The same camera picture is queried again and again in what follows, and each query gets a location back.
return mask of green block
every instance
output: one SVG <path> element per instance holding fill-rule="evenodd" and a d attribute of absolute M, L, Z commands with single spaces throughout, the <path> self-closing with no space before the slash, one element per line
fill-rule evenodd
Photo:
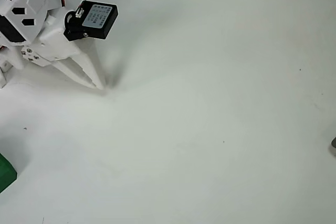
<path fill-rule="evenodd" d="M 0 154 L 0 193 L 17 178 L 17 172 L 3 155 Z"/>

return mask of white robot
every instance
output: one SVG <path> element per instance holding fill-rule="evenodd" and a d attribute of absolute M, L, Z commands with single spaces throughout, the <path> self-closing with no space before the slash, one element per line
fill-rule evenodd
<path fill-rule="evenodd" d="M 83 0 L 76 11 L 65 0 L 0 0 L 0 88 L 12 66 L 28 60 L 52 65 L 72 80 L 104 89 L 94 39 L 105 39 L 118 15 L 115 5 Z"/>

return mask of black object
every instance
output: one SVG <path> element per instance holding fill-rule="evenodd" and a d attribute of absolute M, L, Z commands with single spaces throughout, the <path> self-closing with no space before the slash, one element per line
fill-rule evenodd
<path fill-rule="evenodd" d="M 16 28 L 8 21 L 5 16 L 0 15 L 0 32 L 10 41 L 10 42 L 25 42 L 25 38 L 16 30 Z"/>
<path fill-rule="evenodd" d="M 334 138 L 334 140 L 331 142 L 332 147 L 336 148 L 336 137 Z"/>
<path fill-rule="evenodd" d="M 83 1 L 76 12 L 66 15 L 64 35 L 69 41 L 85 37 L 106 39 L 117 16 L 116 5 Z"/>

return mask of servo label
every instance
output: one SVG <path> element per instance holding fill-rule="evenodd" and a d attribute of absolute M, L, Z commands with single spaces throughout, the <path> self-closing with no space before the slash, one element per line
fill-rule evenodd
<path fill-rule="evenodd" d="M 103 28 L 111 11 L 111 6 L 93 5 L 82 25 L 92 28 Z"/>

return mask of white plastic part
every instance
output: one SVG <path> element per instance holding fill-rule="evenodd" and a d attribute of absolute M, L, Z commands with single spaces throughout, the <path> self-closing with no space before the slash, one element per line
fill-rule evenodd
<path fill-rule="evenodd" d="M 104 89 L 105 78 L 91 38 L 68 41 L 63 35 L 68 10 L 59 8 L 48 13 L 36 40 L 23 47 L 25 57 L 42 67 L 53 65 L 72 80 L 90 87 Z"/>
<path fill-rule="evenodd" d="M 24 8 L 17 14 L 13 8 Z M 60 0 L 0 0 L 0 15 L 5 16 L 25 38 L 24 42 L 10 42 L 0 32 L 0 59 L 17 69 L 23 69 L 24 59 L 41 67 L 53 65 L 72 80 L 90 87 L 104 89 L 105 78 L 95 48 L 94 39 L 68 41 L 64 36 L 68 10 Z M 34 25 L 23 21 L 34 19 Z M 1 72 L 0 86 L 6 84 Z"/>
<path fill-rule="evenodd" d="M 15 8 L 20 8 L 24 14 L 15 13 Z M 11 42 L 0 32 L 0 45 L 31 44 L 41 31 L 48 8 L 48 0 L 0 0 L 0 15 L 5 16 L 25 39 L 24 42 Z"/>

